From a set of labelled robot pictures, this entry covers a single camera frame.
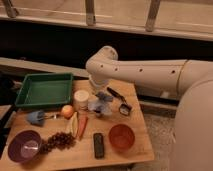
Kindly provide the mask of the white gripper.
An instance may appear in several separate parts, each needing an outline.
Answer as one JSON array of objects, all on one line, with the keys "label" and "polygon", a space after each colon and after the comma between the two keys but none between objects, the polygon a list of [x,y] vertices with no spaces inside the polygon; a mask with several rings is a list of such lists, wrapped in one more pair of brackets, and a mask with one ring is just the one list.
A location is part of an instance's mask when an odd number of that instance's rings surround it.
[{"label": "white gripper", "polygon": [[104,91],[109,84],[108,79],[96,79],[92,75],[89,76],[89,83],[93,94],[97,94],[100,91]]}]

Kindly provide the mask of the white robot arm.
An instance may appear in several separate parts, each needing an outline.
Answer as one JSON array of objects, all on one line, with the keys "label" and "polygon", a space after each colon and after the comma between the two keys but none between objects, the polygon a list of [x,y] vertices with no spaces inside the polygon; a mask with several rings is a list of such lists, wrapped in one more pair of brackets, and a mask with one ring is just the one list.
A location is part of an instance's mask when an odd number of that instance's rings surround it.
[{"label": "white robot arm", "polygon": [[86,70],[96,89],[117,79],[180,95],[169,171],[213,171],[213,62],[120,61],[113,47],[104,46]]}]

